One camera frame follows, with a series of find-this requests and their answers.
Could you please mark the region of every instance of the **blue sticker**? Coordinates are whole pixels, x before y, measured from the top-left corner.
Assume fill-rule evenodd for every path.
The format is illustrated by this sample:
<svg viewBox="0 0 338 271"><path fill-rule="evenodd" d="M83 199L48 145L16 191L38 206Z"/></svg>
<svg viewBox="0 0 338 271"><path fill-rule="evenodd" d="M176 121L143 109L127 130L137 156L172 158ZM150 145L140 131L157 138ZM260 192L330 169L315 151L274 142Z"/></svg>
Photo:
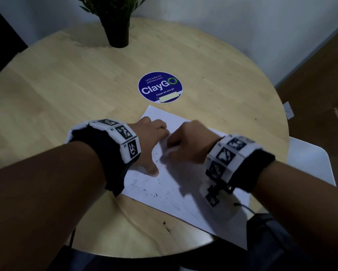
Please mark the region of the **blue sticker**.
<svg viewBox="0 0 338 271"><path fill-rule="evenodd" d="M179 79L166 72L151 72L144 75L137 84L139 92L154 103L170 103L183 93Z"/></svg>

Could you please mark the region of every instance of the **black plant pot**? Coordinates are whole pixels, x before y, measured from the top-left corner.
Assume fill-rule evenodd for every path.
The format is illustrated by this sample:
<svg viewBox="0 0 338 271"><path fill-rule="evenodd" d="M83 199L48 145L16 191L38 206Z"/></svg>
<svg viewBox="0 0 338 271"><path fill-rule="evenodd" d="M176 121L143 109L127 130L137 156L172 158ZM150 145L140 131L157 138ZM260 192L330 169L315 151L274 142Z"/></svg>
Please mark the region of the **black plant pot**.
<svg viewBox="0 0 338 271"><path fill-rule="evenodd" d="M130 20L117 20L114 22L108 17L100 17L100 21L112 47L124 48L129 45Z"/></svg>

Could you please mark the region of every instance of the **round wooden table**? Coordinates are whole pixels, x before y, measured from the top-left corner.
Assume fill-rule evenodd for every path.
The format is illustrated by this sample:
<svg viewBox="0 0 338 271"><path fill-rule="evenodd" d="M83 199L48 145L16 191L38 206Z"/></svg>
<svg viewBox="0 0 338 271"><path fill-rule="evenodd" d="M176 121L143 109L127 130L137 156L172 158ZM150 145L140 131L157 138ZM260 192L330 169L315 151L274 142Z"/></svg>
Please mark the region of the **round wooden table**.
<svg viewBox="0 0 338 271"><path fill-rule="evenodd" d="M139 94L139 79L155 71L180 79L178 100L155 104ZM286 161L283 106L250 59L191 27L132 18L126 48L110 47L101 24L89 23L44 38L0 73L0 168L63 144L69 128L83 121L134 123L148 105L225 133L241 133ZM250 206L260 208L253 198ZM210 234L177 218L106 192L77 226L73 248L139 258L212 241Z"/></svg>

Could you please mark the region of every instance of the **white paper sheet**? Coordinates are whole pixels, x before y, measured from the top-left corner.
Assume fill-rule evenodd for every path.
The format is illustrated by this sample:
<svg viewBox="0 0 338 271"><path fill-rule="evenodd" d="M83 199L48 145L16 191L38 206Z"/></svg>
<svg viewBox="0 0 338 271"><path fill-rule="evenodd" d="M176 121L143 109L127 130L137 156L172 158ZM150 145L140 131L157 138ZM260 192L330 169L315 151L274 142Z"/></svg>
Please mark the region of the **white paper sheet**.
<svg viewBox="0 0 338 271"><path fill-rule="evenodd" d="M173 133L183 122L189 121L161 109L149 106L144 116L152 121L161 119ZM212 130L218 135L226 134ZM157 144L153 150L153 160L159 169L157 178L150 177L137 170L129 170L125 177L123 194L146 205L173 215L208 233L221 237L244 249L247 249L247 215L234 201L249 205L249 194L235 189L234 195L221 193L220 206L214 210L201 195L199 189L210 180L205 175L203 165L170 164L163 152L166 141Z"/></svg>

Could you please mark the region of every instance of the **wristband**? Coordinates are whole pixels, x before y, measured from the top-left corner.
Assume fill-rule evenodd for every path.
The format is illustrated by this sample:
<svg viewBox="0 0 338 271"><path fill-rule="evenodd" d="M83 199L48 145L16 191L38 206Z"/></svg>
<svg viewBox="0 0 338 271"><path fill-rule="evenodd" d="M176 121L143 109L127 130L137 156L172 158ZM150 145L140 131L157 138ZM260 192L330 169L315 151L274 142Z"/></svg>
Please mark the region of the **wristband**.
<svg viewBox="0 0 338 271"><path fill-rule="evenodd" d="M124 178L141 152L139 137L125 123L104 119L89 121L72 127L66 143L82 141L98 155L103 166L106 189L115 196L124 189Z"/></svg>
<svg viewBox="0 0 338 271"><path fill-rule="evenodd" d="M218 204L216 196L221 189L232 194L238 187L250 193L259 174L274 160L274 155L251 139L238 134L225 136L214 145L204 162L206 175L216 183L208 188L207 200L212 206Z"/></svg>

